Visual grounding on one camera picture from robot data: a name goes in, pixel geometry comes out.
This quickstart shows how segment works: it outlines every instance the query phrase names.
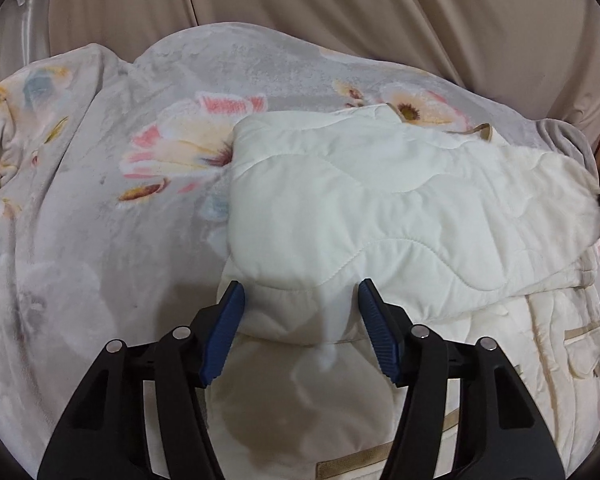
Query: quilted fabric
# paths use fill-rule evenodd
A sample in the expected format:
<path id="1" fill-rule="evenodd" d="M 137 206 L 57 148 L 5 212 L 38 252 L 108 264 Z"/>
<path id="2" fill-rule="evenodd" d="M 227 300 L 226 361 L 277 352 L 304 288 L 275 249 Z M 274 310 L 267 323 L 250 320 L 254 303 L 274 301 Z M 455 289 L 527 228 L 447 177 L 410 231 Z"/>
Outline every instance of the quilted fabric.
<path id="1" fill-rule="evenodd" d="M 352 300 L 366 277 L 445 338 L 496 338 L 573 470 L 600 432 L 598 192 L 567 157 L 404 124 L 384 105 L 242 120 L 219 294 L 240 280 L 248 307 L 206 393 L 227 478 L 313 479 L 317 463 L 393 439 L 404 390 Z M 452 418 L 456 382 L 447 397 Z"/>
<path id="2" fill-rule="evenodd" d="M 350 296 L 367 276 L 416 322 L 457 316 L 548 279 L 600 237 L 595 179 L 555 153 L 397 116 L 273 112 L 235 133 L 225 275 L 247 286 L 248 335 L 359 337 Z"/>

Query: yellow flower print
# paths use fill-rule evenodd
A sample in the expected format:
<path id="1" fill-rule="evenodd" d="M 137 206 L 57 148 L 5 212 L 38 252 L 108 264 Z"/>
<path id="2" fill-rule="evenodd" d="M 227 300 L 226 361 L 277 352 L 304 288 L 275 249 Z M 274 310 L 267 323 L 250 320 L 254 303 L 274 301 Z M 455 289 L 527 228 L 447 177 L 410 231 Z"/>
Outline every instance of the yellow flower print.
<path id="1" fill-rule="evenodd" d="M 71 72 L 64 66 L 47 66 L 46 70 L 58 77 L 67 77 Z"/>
<path id="2" fill-rule="evenodd" d="M 119 202 L 138 202 L 145 200 L 151 195 L 160 193 L 167 185 L 169 180 L 164 178 L 159 184 L 149 184 L 148 186 L 137 186 L 127 189 L 118 197 Z"/>
<path id="3" fill-rule="evenodd" d="M 0 85 L 0 97 L 6 99 L 8 94 L 9 93 L 7 92 L 7 89 L 4 86 Z"/>
<path id="4" fill-rule="evenodd" d="M 48 134 L 48 136 L 46 136 L 45 142 L 44 144 L 47 144 L 49 142 L 51 142 L 52 140 L 54 140 L 58 135 L 60 135 L 60 133 L 62 132 L 62 129 L 64 128 L 64 125 L 66 124 L 66 122 L 69 120 L 69 117 L 63 117 L 62 119 L 60 119 L 58 121 L 58 124 L 56 124 L 56 126 L 54 126 L 51 129 L 51 132 Z"/>

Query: bed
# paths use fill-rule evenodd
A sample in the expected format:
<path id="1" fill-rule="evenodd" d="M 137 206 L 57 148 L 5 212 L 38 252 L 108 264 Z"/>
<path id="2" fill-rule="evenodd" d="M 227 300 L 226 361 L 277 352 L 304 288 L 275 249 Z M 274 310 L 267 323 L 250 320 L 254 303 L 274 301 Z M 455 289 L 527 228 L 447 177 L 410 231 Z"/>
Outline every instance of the bed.
<path id="1" fill-rule="evenodd" d="M 555 0 L 573 6 L 563 13 L 570 37 L 558 39 L 559 24 L 541 36 L 546 16 L 533 33 L 514 28 L 529 26 L 509 10 L 522 0 L 164 0 L 165 9 L 117 0 L 114 9 L 143 2 L 156 14 L 135 5 L 137 14 L 109 10 L 98 22 L 108 1 L 51 0 L 52 53 L 66 53 L 0 84 L 0 439 L 32 475 L 106 341 L 155 340 L 214 302 L 227 258 L 223 171 L 241 118 L 390 102 L 423 126 L 490 123 L 513 145 L 563 153 L 597 175 L 595 0 Z M 493 14 L 483 20 L 457 15 L 486 7 Z M 497 25 L 503 16 L 507 34 Z M 211 25 L 233 20 L 256 25 Z M 546 57 L 502 57 L 504 45 L 521 56 L 551 38 Z M 562 57 L 559 43 L 569 45 Z M 532 91 L 530 80 L 539 83 Z M 205 132 L 193 143 L 192 125 Z M 600 266 L 600 241 L 594 252 Z M 600 314 L 600 272 L 590 287 Z M 597 440 L 600 420 L 589 433 L 572 443 L 569 471 Z"/>

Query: blue gripper pad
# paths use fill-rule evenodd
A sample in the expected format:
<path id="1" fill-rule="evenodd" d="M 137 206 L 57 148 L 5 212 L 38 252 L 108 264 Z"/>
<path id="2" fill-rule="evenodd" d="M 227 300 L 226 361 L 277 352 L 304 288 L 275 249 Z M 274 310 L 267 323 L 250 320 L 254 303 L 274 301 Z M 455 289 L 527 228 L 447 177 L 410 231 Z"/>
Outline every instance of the blue gripper pad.
<path id="1" fill-rule="evenodd" d="M 220 375 L 224 362 L 229 354 L 231 344 L 234 342 L 235 333 L 244 314 L 244 287 L 239 282 L 231 282 L 224 292 L 224 296 L 216 306 L 215 322 L 209 328 L 206 338 L 200 342 L 203 345 L 203 362 L 200 367 L 200 381 L 204 386 L 209 386 L 211 381 Z"/>
<path id="2" fill-rule="evenodd" d="M 404 336 L 368 278 L 358 286 L 358 308 L 382 373 L 397 384 L 400 379 L 400 360 L 404 353 Z"/>

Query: beige trim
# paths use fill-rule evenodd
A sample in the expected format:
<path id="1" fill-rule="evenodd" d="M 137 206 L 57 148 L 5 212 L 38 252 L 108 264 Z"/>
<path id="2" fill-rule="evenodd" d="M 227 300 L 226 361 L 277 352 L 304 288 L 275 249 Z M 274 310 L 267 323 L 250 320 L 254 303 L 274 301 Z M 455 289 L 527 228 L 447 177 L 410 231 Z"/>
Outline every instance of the beige trim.
<path id="1" fill-rule="evenodd" d="M 569 339 L 575 339 L 580 337 L 581 335 L 588 334 L 589 332 L 593 332 L 595 329 L 600 328 L 599 321 L 593 321 L 589 323 L 587 326 L 581 326 L 580 328 L 572 328 L 571 330 L 564 331 L 564 340 L 568 341 Z"/>
<path id="2" fill-rule="evenodd" d="M 380 446 L 364 449 L 357 453 L 353 453 L 335 460 L 327 462 L 318 462 L 315 465 L 315 480 L 326 480 L 334 476 L 343 475 L 350 471 L 355 471 L 363 467 L 367 467 L 382 460 L 389 458 L 389 452 L 393 442 L 387 442 Z"/>
<path id="3" fill-rule="evenodd" d="M 449 431 L 458 424 L 460 424 L 460 408 L 456 408 L 445 415 L 445 420 L 442 422 L 442 432 Z"/>
<path id="4" fill-rule="evenodd" d="M 482 140 L 486 140 L 487 142 L 491 142 L 491 137 L 493 137 L 493 127 L 489 123 L 478 124 L 475 128 L 471 130 L 467 130 L 465 132 L 449 132 L 450 134 L 461 134 L 461 135 L 471 135 L 480 132 L 480 138 Z"/>

